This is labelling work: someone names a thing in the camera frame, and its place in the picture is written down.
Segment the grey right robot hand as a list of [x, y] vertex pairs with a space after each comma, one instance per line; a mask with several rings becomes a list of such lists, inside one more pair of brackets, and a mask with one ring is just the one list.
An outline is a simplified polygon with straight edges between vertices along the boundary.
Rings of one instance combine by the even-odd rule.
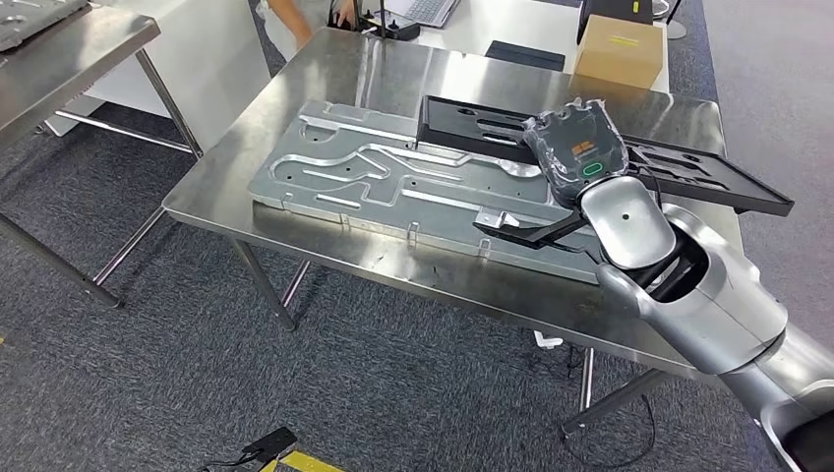
[[627, 148], [603, 99], [577, 98], [522, 125], [523, 141], [562, 207], [577, 207], [584, 190], [626, 174]]

